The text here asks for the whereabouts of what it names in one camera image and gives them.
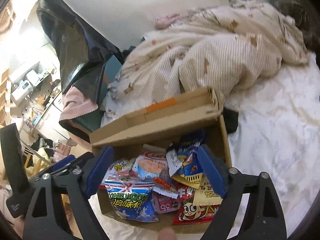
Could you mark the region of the left hand thumb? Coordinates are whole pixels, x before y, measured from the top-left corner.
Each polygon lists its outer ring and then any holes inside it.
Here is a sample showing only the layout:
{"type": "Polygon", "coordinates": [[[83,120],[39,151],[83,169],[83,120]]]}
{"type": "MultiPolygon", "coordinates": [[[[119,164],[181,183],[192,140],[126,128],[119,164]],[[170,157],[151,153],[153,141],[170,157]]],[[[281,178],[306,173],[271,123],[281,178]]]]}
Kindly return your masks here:
{"type": "Polygon", "coordinates": [[[164,228],[158,234],[158,240],[176,240],[176,233],[172,228],[164,228]]]}

